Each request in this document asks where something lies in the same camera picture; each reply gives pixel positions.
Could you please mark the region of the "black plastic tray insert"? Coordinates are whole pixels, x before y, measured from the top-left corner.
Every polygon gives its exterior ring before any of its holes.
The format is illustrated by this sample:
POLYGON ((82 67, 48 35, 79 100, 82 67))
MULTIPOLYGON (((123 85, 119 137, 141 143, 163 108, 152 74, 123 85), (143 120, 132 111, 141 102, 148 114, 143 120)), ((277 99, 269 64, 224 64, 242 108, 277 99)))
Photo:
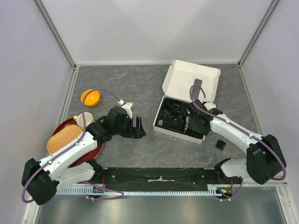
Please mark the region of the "black plastic tray insert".
POLYGON ((164 97, 156 114, 153 130, 202 144, 205 135, 195 127, 196 108, 191 103, 164 97))

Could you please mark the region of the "black comb guard right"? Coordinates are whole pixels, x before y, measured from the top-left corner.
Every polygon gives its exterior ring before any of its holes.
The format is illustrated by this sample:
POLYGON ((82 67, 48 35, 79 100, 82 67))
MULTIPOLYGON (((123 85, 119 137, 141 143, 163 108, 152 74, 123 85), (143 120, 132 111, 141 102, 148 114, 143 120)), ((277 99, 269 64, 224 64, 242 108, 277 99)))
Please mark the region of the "black comb guard right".
POLYGON ((225 146, 226 146, 226 142, 224 142, 222 140, 218 140, 215 145, 215 147, 221 151, 224 150, 225 146))

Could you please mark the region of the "woven bamboo tray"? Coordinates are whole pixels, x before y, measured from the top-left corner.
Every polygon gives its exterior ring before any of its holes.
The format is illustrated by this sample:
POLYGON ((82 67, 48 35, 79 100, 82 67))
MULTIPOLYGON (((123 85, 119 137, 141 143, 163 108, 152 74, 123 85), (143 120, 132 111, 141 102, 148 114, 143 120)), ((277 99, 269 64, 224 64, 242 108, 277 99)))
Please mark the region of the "woven bamboo tray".
POLYGON ((49 154, 53 154, 65 147, 82 134, 83 130, 78 125, 69 125, 64 127, 58 133, 54 134, 47 143, 49 154))

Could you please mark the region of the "cream ceramic cup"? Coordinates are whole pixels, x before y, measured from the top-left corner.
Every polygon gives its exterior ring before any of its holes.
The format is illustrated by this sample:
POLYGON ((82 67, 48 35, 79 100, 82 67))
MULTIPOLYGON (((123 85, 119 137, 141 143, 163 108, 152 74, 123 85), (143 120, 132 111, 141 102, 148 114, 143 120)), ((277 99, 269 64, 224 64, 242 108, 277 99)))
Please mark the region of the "cream ceramic cup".
POLYGON ((84 112, 83 114, 74 116, 73 119, 82 130, 84 127, 88 127, 91 123, 96 121, 93 115, 89 112, 84 112))

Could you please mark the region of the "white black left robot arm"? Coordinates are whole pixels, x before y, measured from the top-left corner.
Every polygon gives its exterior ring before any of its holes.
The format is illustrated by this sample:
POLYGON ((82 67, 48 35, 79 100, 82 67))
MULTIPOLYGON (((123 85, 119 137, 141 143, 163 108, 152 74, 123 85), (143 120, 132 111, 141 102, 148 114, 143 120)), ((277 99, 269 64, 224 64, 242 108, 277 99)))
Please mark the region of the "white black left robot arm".
POLYGON ((31 200, 38 205, 47 203, 60 189, 78 182, 99 183, 102 180, 102 167, 93 159, 77 167, 69 166, 86 153, 108 142, 113 136, 140 139, 146 136, 139 116, 133 117, 131 104, 115 106, 106 116, 89 124, 66 146, 39 161, 31 158, 25 163, 21 184, 31 200))

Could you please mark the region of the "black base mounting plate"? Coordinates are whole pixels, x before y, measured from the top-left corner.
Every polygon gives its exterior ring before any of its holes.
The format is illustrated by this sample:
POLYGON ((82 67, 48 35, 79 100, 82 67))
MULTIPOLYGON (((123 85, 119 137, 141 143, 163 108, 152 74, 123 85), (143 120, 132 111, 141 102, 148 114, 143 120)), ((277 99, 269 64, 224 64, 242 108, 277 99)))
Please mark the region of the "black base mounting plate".
POLYGON ((122 192, 187 192, 206 191, 209 184, 237 185, 241 178, 204 168, 106 168, 89 182, 122 192))

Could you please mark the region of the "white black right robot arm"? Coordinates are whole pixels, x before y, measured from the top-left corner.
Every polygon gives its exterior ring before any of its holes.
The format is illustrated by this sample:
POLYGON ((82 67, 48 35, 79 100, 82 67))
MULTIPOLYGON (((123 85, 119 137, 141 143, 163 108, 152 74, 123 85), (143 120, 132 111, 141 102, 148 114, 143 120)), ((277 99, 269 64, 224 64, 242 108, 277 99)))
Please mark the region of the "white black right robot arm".
POLYGON ((218 183, 226 183, 233 176, 250 177, 261 185, 286 178, 286 161, 275 136, 251 132, 220 110, 208 110, 199 100, 192 101, 188 109, 191 113, 189 123, 196 131, 203 135, 210 131, 220 134, 246 154, 245 159, 226 159, 219 163, 220 168, 214 171, 218 183))

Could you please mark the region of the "orange plastic bowl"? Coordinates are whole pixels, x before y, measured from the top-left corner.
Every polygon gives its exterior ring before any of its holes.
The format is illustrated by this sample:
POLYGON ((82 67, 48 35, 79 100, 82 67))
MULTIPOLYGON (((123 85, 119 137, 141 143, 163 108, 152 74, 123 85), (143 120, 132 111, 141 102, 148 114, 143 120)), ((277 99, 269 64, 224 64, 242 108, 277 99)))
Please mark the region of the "orange plastic bowl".
MULTIPOLYGON (((85 96, 90 91, 91 91, 91 89, 86 90, 85 92, 82 93, 82 95, 80 97, 81 102, 83 102, 85 96)), ((86 106, 93 107, 93 106, 96 106, 99 103, 99 101, 100 101, 100 93, 98 91, 92 91, 86 97, 84 104, 86 106)))

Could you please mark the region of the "white cardboard box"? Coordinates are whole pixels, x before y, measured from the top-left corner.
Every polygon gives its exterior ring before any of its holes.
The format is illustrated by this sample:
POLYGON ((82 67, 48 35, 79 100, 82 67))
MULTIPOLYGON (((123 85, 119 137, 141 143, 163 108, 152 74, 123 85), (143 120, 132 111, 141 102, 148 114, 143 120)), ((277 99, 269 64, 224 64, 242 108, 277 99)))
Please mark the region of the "white cardboard box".
POLYGON ((220 74, 217 68, 174 60, 162 85, 163 98, 214 103, 220 74))

